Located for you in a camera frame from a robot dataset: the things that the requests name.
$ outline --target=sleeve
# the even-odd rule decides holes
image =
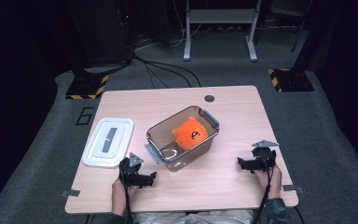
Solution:
[[[126,220],[124,219],[124,217],[121,217],[113,213],[109,216],[109,218],[106,221],[106,224],[125,224],[125,223]]]
[[[289,224],[292,219],[287,212],[282,198],[268,199],[266,201],[268,224]]]

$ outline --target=gray carpet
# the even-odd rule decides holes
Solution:
[[[358,223],[358,156],[338,128],[317,77],[307,72],[315,91],[276,92],[269,68],[291,67],[301,49],[290,52],[294,34],[266,30],[256,46],[258,62],[251,63],[244,34],[205,35],[193,40],[190,62],[183,61],[184,43],[176,48],[161,44],[135,51],[144,60],[189,69],[203,87],[254,85],[267,110],[293,182],[304,188],[298,209],[306,223]],[[93,68],[103,71],[107,67]],[[188,87],[177,75],[154,69],[170,88]],[[181,70],[193,87],[196,79]],[[84,107],[92,115],[99,100],[65,100],[73,80],[68,72],[56,78],[55,105],[21,164],[0,195],[0,223],[84,223],[86,215],[68,215],[61,196],[72,186],[90,125],[76,125]],[[155,88],[165,88],[153,78]],[[114,73],[106,91],[153,89],[145,66],[138,62]],[[290,209],[294,223],[298,214]],[[92,223],[104,223],[97,215]]]

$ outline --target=wrist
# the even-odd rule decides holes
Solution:
[[[268,199],[273,199],[273,198],[281,198],[281,193],[270,191],[268,193]]]
[[[112,211],[111,211],[111,212],[112,212],[113,214],[116,214],[116,215],[118,215],[118,216],[123,217],[124,211],[125,211],[125,208],[124,208],[124,207],[112,206]]]

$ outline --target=black cable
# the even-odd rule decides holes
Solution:
[[[87,215],[86,217],[86,224],[91,224],[92,223],[92,220],[95,218],[95,214],[92,215],[92,218],[91,218],[91,221],[89,222],[89,218],[90,218],[90,214]]]
[[[169,89],[169,87],[157,76],[157,74],[155,72],[153,72],[148,66],[147,66],[147,63],[144,63],[146,69],[147,69],[147,73],[149,74],[150,76],[150,82],[152,83],[152,86],[153,86],[153,89],[155,89],[155,85],[153,83],[153,76],[152,74],[167,88]]]
[[[263,199],[261,200],[260,206],[257,209],[257,213],[255,215],[255,218],[254,218],[254,221],[252,222],[252,224],[257,223],[257,221],[260,219],[261,212],[263,211],[264,205],[266,204],[267,197],[269,196],[269,188],[271,187],[270,183],[271,183],[272,176],[274,174],[273,170],[272,170],[271,176],[269,176],[269,167],[267,166],[266,160],[264,158],[261,158],[261,160],[264,162],[264,165],[267,170],[268,183],[266,185],[266,190],[264,191]]]
[[[119,179],[121,179],[121,181],[123,182],[124,192],[126,195],[127,223],[132,224],[133,220],[132,220],[132,212],[131,212],[131,207],[130,207],[130,195],[129,195],[128,184],[127,184],[126,178],[124,178],[124,174],[121,169],[120,169],[119,175],[120,175]]]
[[[112,68],[112,69],[109,69],[109,70],[106,70],[103,72],[99,72],[99,73],[91,73],[88,71],[85,71],[85,73],[87,75],[91,75],[91,76],[95,76],[95,77],[104,77],[104,76],[107,76],[107,75],[110,75],[110,74],[120,71],[121,69],[127,67],[130,63],[131,63],[131,60],[127,60],[127,61],[123,61],[121,63],[121,65],[117,68]]]
[[[190,82],[189,82],[188,79],[185,78],[183,75],[181,75],[181,74],[179,74],[179,73],[177,73],[177,72],[174,72],[173,70],[170,70],[170,69],[167,69],[167,68],[164,68],[164,67],[155,65],[155,64],[153,64],[153,63],[151,63],[151,62],[149,62],[149,61],[143,60],[143,59],[141,59],[141,58],[139,58],[139,57],[137,57],[137,56],[134,56],[134,59],[140,61],[141,63],[147,63],[147,64],[149,64],[149,65],[155,66],[155,67],[157,67],[157,68],[159,68],[159,69],[162,69],[162,70],[165,70],[165,71],[174,73],[174,74],[176,74],[176,75],[182,77],[182,78],[187,82],[188,86],[191,88]]]
[[[199,86],[201,87],[201,83],[200,83],[199,78],[198,78],[194,73],[192,73],[190,70],[185,69],[184,67],[181,67],[181,66],[177,66],[177,65],[173,65],[173,64],[168,64],[168,63],[156,63],[156,64],[171,66],[171,67],[175,67],[175,68],[179,68],[179,69],[183,69],[183,70],[187,71],[189,74],[191,74],[191,75],[197,80],[197,82],[199,83]]]
[[[301,213],[300,213],[300,211],[298,210],[297,206],[295,206],[295,209],[296,209],[296,212],[298,213],[298,216],[299,216],[300,219],[301,219],[301,223],[302,223],[302,224],[305,224],[304,218],[301,216]]]
[[[184,67],[180,67],[180,66],[176,66],[176,65],[168,64],[168,63],[157,63],[157,62],[147,61],[147,60],[144,60],[144,59],[139,58],[139,57],[136,56],[135,54],[133,55],[133,59],[138,60],[138,61],[140,61],[141,63],[147,63],[147,64],[149,64],[149,65],[155,66],[156,68],[159,68],[159,69],[162,69],[162,70],[165,70],[165,71],[174,73],[174,74],[176,74],[176,75],[182,77],[182,78],[187,82],[188,86],[191,88],[192,86],[191,86],[190,82],[188,81],[188,79],[187,79],[186,77],[184,77],[183,75],[181,75],[181,74],[179,74],[179,73],[177,73],[177,72],[175,72],[175,71],[173,71],[173,70],[170,70],[170,69],[164,68],[164,67],[162,67],[162,66],[159,66],[158,64],[165,65],[165,66],[170,66],[170,67],[175,67],[175,68],[179,68],[179,69],[183,69],[183,70],[187,71],[188,73],[190,73],[190,74],[197,80],[199,86],[201,87],[200,80],[197,78],[197,76],[196,76],[194,73],[192,73],[191,71],[185,69]]]

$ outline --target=stand leg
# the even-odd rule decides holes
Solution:
[[[191,35],[190,35],[190,0],[186,0],[186,45],[185,45],[185,54],[183,60],[190,60],[190,51],[191,51]]]
[[[257,62],[257,55],[255,54],[255,45],[253,39],[255,35],[255,26],[257,24],[258,13],[260,12],[260,5],[261,5],[261,0],[257,0],[257,4],[255,6],[255,12],[253,15],[251,33],[246,36],[246,44],[248,46],[249,56],[251,58],[251,62],[253,63]]]

